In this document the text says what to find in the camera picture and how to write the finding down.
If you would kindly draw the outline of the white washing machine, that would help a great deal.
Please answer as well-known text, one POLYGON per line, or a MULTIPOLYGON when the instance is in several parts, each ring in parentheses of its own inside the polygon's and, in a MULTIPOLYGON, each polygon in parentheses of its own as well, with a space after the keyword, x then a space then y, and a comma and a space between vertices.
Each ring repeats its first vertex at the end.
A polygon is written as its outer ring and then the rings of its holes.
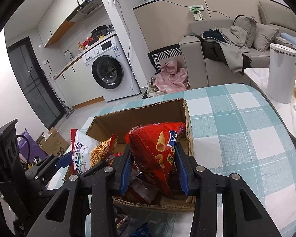
POLYGON ((140 87, 117 35, 86 52, 83 61, 106 102, 139 95, 140 87))

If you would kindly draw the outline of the black patterned basket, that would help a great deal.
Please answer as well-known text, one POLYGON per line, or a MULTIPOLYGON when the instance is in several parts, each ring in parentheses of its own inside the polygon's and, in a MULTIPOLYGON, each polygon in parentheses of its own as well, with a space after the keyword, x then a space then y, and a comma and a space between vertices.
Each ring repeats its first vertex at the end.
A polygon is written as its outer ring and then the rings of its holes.
POLYGON ((153 50, 147 55, 152 66, 158 72, 160 71, 160 68, 161 68, 161 64, 160 64, 161 60, 180 56, 182 55, 182 51, 180 49, 179 44, 172 44, 163 48, 153 50))

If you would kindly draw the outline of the grey square pillow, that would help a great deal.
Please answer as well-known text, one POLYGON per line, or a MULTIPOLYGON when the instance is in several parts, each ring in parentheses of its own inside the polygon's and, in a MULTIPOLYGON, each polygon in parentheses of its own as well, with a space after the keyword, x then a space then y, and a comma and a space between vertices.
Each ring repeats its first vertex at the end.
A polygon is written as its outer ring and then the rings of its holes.
POLYGON ((257 23, 253 47, 260 52, 266 51, 279 34, 279 31, 279 27, 257 23))

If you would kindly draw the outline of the black glass door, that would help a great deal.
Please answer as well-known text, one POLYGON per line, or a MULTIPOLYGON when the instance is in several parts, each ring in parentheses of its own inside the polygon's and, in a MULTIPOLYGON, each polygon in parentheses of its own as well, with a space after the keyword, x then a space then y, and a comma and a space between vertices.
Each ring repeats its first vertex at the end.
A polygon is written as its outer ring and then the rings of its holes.
POLYGON ((64 116, 65 109, 39 65, 30 38, 10 45, 7 52, 23 95, 43 125, 50 130, 64 116))

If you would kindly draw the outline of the white side table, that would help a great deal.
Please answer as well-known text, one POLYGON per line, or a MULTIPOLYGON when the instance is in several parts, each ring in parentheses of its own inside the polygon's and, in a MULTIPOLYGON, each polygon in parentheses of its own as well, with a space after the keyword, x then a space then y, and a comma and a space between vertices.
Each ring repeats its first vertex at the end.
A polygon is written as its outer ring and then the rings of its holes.
POLYGON ((290 136, 296 140, 296 97, 292 95, 288 104, 280 103, 270 97, 267 93, 269 68, 249 68, 244 73, 250 79, 251 85, 255 84, 264 95, 277 115, 280 117, 290 136))

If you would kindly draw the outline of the pink cloth pile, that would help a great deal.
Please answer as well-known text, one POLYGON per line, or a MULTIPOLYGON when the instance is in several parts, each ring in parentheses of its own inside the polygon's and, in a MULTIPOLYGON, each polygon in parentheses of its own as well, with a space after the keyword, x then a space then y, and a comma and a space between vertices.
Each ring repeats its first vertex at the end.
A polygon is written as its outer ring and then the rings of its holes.
POLYGON ((159 91, 166 94, 186 91, 189 86, 188 73, 179 61, 170 60, 153 77, 153 83, 159 91))

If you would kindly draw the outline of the white wall power strip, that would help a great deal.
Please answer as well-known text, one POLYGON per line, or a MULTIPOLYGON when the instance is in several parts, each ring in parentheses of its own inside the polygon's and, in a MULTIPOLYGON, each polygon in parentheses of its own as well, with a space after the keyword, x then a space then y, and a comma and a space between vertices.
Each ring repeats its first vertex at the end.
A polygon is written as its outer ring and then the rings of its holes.
POLYGON ((193 14, 195 21, 203 20, 203 15, 201 13, 205 10, 203 5, 192 5, 189 10, 193 14))

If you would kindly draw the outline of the brown SF cardboard box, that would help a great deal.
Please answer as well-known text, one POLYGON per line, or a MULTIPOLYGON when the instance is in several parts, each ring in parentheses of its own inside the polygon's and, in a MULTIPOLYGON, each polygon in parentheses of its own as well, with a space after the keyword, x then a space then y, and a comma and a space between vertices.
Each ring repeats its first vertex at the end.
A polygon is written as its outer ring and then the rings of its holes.
POLYGON ((188 106, 184 99, 148 104, 131 102, 126 108, 106 108, 91 119, 82 133, 87 140, 101 143, 97 149, 78 141, 72 130, 72 169, 82 174, 100 162, 112 163, 130 149, 134 157, 130 184, 114 195, 115 204, 133 208, 190 211, 195 198, 187 197, 179 183, 175 165, 176 144, 192 156, 193 138, 188 106))

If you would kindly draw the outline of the range hood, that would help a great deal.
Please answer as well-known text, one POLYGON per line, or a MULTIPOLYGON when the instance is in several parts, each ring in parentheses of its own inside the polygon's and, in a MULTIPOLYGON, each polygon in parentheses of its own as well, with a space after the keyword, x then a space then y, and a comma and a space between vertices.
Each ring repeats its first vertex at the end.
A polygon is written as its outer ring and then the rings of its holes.
POLYGON ((83 0, 74 11, 67 17, 69 23, 81 22, 103 7, 102 0, 83 0))

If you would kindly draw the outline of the grey sofa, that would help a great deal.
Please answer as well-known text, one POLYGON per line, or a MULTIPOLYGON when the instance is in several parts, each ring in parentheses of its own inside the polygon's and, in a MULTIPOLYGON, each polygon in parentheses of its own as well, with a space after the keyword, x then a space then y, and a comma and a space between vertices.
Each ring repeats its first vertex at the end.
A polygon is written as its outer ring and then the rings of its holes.
POLYGON ((189 24, 181 38, 192 89, 223 84, 245 84, 245 69, 268 68, 271 44, 296 48, 296 15, 283 5, 258 2, 258 19, 238 15, 234 19, 201 20, 189 24))

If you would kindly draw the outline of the blue snack bag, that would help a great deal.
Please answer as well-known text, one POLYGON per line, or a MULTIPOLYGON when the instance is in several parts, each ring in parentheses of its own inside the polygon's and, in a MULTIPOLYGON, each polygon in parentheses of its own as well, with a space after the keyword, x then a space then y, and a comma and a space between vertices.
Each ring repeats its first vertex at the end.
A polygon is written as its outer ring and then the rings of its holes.
POLYGON ((152 237, 148 223, 144 223, 138 229, 136 229, 131 237, 152 237))

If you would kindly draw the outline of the grey jacket on sofa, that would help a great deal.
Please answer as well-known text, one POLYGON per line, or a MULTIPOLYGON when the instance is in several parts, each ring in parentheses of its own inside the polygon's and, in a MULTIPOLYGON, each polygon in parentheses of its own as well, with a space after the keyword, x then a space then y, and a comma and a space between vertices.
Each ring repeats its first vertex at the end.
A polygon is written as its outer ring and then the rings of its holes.
POLYGON ((200 37, 203 55, 224 63, 232 73, 243 74, 251 67, 250 50, 245 46, 246 36, 247 32, 238 26, 204 31, 200 37))

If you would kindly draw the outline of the small floor cardboard box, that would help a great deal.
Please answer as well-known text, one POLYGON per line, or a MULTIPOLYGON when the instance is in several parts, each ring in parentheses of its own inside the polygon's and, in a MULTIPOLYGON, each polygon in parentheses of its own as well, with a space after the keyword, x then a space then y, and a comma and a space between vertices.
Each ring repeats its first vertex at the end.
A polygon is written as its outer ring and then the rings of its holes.
POLYGON ((48 155, 63 155, 69 147, 69 143, 60 135, 56 127, 51 128, 47 133, 42 133, 36 140, 39 147, 48 155))

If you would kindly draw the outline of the teal plaid tablecloth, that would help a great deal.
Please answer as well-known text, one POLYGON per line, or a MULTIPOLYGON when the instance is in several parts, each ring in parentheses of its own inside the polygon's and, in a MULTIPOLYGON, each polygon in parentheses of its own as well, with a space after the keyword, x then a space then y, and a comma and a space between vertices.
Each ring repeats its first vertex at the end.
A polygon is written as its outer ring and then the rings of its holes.
POLYGON ((225 176, 239 174, 263 204, 282 236, 296 232, 296 149, 281 120, 259 91, 242 84, 141 96, 78 109, 59 126, 85 132, 93 118, 166 100, 186 100, 198 164, 225 176))

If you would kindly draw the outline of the white noodle snack bag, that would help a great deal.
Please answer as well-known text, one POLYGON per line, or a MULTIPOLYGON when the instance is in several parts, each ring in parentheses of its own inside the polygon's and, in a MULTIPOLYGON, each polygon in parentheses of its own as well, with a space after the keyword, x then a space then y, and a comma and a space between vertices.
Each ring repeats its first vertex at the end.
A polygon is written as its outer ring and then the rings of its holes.
POLYGON ((77 129, 71 129, 70 134, 75 173, 83 174, 100 162, 112 163, 117 145, 116 135, 100 142, 77 129))

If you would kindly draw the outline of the black rice cooker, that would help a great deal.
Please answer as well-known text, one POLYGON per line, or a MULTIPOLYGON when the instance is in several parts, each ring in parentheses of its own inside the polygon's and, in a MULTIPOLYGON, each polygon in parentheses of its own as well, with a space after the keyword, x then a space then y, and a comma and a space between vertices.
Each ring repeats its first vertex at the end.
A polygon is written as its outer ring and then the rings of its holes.
POLYGON ((94 30, 91 31, 91 35, 96 42, 99 41, 101 36, 107 35, 107 25, 96 27, 94 30))

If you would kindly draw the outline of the purple plastic bag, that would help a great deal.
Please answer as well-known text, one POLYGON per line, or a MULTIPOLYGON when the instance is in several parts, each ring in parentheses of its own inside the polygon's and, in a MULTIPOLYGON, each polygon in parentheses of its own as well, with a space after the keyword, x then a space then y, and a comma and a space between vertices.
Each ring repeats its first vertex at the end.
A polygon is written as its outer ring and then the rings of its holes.
POLYGON ((34 162, 34 158, 36 157, 39 157, 40 160, 43 160, 48 156, 48 154, 43 151, 41 147, 36 143, 36 141, 31 137, 27 130, 23 131, 22 135, 24 135, 29 141, 27 142, 26 139, 22 137, 17 138, 19 152, 25 159, 28 158, 28 153, 30 153, 29 162, 34 162))

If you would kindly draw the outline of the red cone snack bag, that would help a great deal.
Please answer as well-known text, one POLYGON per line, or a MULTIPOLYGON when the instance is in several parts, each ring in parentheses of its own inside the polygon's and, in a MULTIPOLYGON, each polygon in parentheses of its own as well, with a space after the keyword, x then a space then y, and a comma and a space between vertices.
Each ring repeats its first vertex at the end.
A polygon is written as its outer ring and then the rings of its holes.
POLYGON ((125 136, 136 166, 165 196, 172 196, 175 146, 185 128, 184 122, 162 122, 136 126, 125 136))

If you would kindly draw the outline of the purple candy bag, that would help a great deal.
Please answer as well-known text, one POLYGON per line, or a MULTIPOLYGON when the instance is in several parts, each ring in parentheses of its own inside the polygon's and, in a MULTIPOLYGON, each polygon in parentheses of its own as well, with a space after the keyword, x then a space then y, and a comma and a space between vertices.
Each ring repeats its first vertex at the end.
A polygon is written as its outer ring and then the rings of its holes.
POLYGON ((124 211, 120 207, 117 206, 114 206, 114 218, 117 236, 121 236, 121 234, 128 227, 130 218, 124 213, 124 211))

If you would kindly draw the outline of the white kitchen counter cabinet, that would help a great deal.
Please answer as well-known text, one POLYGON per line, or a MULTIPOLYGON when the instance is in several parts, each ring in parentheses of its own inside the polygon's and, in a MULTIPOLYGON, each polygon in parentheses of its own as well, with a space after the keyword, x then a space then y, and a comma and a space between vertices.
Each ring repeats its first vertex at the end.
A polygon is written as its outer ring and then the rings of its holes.
POLYGON ((70 107, 102 97, 100 87, 93 79, 91 65, 86 65, 85 62, 91 62, 97 46, 115 35, 116 32, 112 32, 95 42, 77 55, 54 77, 58 88, 70 107))

